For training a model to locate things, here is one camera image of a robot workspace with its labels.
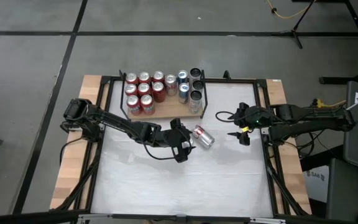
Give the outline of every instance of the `wooden tray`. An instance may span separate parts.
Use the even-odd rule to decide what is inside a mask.
[[[190,113],[188,103],[182,104],[179,102],[178,93],[175,96],[165,96],[164,102],[156,103],[154,102],[155,113],[153,115],[146,115],[141,113],[140,115],[133,115],[129,110],[127,110],[128,118],[133,120],[140,119],[152,119],[152,118],[184,118],[198,116],[200,117],[203,113],[203,102],[201,101],[200,110],[198,113]]]

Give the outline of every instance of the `metal bracket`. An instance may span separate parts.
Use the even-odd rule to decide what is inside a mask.
[[[110,76],[102,76],[102,79],[100,79],[100,85],[105,85],[110,82],[111,77]]]
[[[226,81],[229,81],[231,79],[229,71],[224,71],[223,78],[225,78]]]
[[[250,218],[250,223],[285,224],[285,220],[274,218]]]
[[[79,215],[77,224],[85,223],[87,220],[95,220],[95,219],[102,219],[102,218],[112,218],[110,214],[85,214]]]
[[[177,215],[176,221],[178,223],[186,223],[187,217],[186,217],[186,215]]]
[[[257,79],[256,83],[258,84],[258,86],[267,89],[266,79]]]

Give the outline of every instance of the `wooden platform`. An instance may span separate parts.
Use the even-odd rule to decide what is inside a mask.
[[[80,98],[86,98],[96,103],[96,98],[99,92],[99,85],[101,81],[101,75],[85,75],[80,90]],[[104,108],[106,104],[106,96],[108,85],[105,85],[103,90],[103,97],[101,101],[101,107]],[[287,103],[285,99],[283,85],[281,80],[267,80],[268,94],[270,98],[270,104],[283,104]],[[264,105],[263,91],[259,89],[261,104]],[[71,132],[68,135],[68,141],[76,139],[80,136],[80,132]],[[294,139],[288,139],[287,141],[295,143]],[[78,141],[72,145],[67,146],[63,155],[62,166],[57,177],[57,183],[55,191],[52,197],[50,208],[59,206],[64,199],[70,194],[75,185],[78,182],[81,174],[81,167],[85,156],[85,141]],[[96,144],[92,145],[91,160],[93,158]],[[298,151],[291,145],[283,145],[279,147],[280,157],[282,162],[282,168],[284,173],[285,185],[291,192],[295,200],[301,205],[301,207],[308,213],[311,213],[308,194],[306,192],[305,180],[303,178],[301,165],[299,162]],[[88,195],[89,181],[85,186],[82,194],[80,208],[85,208],[85,202]],[[275,186],[275,193],[277,198],[278,212],[283,213],[283,205],[281,194],[277,186]]]

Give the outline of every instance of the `can lid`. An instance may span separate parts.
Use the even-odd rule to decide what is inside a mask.
[[[154,84],[153,84],[153,90],[155,90],[155,91],[161,91],[161,90],[163,90],[164,89],[164,85],[162,84],[162,83],[160,83],[160,82],[155,82]]]
[[[190,93],[190,97],[192,100],[200,100],[201,97],[202,97],[202,94],[200,91],[198,90],[193,90],[191,93]]]
[[[127,98],[127,104],[131,106],[136,105],[138,101],[139,101],[138,97],[134,95],[128,96]]]
[[[204,88],[204,83],[199,81],[199,80],[195,80],[193,82],[193,89],[195,90],[201,90],[202,88]]]
[[[182,92],[187,92],[189,91],[190,87],[189,87],[189,84],[187,83],[182,83],[179,85],[179,90],[182,91]]]
[[[177,78],[174,75],[167,75],[165,77],[165,82],[168,83],[168,84],[175,83],[176,81],[177,81]]]
[[[137,75],[135,73],[128,73],[126,80],[129,82],[135,81],[137,78]]]
[[[134,84],[128,84],[125,87],[125,92],[126,93],[134,93],[136,91],[136,86]]]
[[[161,80],[163,77],[164,77],[164,73],[162,73],[161,71],[156,71],[156,72],[154,73],[154,78],[155,78],[156,80]]]
[[[141,83],[138,88],[141,93],[145,93],[150,89],[150,86],[147,83]]]
[[[190,75],[192,77],[199,77],[201,75],[201,71],[198,68],[192,68],[190,70]]]
[[[150,75],[147,72],[142,72],[139,74],[139,80],[146,81],[150,78]]]
[[[180,70],[178,72],[178,77],[179,78],[187,78],[187,72],[185,70]]]
[[[143,105],[149,105],[149,104],[153,103],[153,98],[147,94],[147,95],[142,96],[142,98],[140,99],[140,102],[142,102]]]

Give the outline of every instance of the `red soda can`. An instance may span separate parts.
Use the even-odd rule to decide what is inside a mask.
[[[164,83],[164,81],[165,81],[164,73],[162,73],[161,71],[156,71],[153,76],[153,82]]]
[[[135,73],[128,73],[126,77],[126,81],[128,84],[134,84],[134,85],[139,84],[139,78]]]
[[[151,94],[150,86],[149,86],[149,84],[146,84],[146,83],[139,84],[139,86],[137,87],[137,90],[139,92],[140,97],[147,95],[147,94]]]
[[[137,87],[134,84],[128,84],[127,86],[125,86],[125,94],[127,96],[137,96]]]
[[[152,115],[155,112],[153,98],[150,95],[144,95],[140,99],[140,105],[146,115]]]
[[[142,107],[137,96],[128,96],[127,106],[133,115],[139,115],[142,112]]]
[[[164,90],[164,85],[162,83],[155,82],[153,84],[152,93],[153,93],[154,100],[157,103],[161,103],[165,100],[165,90]]]
[[[150,84],[152,81],[152,77],[150,77],[150,74],[147,72],[142,72],[139,74],[139,82],[140,83],[147,83]]]

